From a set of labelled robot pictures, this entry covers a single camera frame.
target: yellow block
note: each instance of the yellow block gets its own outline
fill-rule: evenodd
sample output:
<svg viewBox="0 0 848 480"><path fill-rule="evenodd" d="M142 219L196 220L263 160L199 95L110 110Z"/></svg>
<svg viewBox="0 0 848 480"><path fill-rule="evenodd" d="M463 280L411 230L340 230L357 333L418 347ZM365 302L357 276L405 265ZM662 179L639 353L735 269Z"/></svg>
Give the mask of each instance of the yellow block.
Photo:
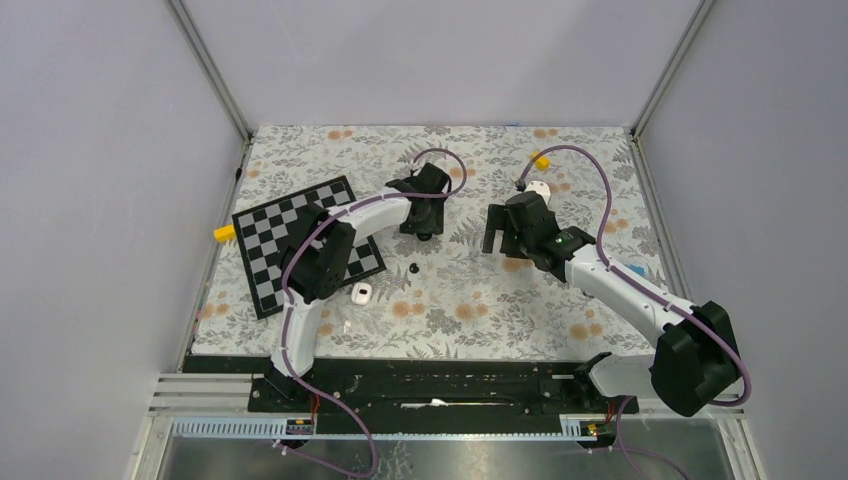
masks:
<svg viewBox="0 0 848 480"><path fill-rule="evenodd" d="M218 240L220 243L234 238L236 238L236 229L232 225L215 229L215 240Z"/></svg>
<svg viewBox="0 0 848 480"><path fill-rule="evenodd" d="M530 157L530 158L533 158L538 154L539 154L539 151L537 150L537 151L533 152L533 156ZM551 161L548 160L548 157L542 156L542 157L539 157L539 158L536 159L536 168L538 168L539 170L547 170L548 167L550 167L550 166L551 166Z"/></svg>

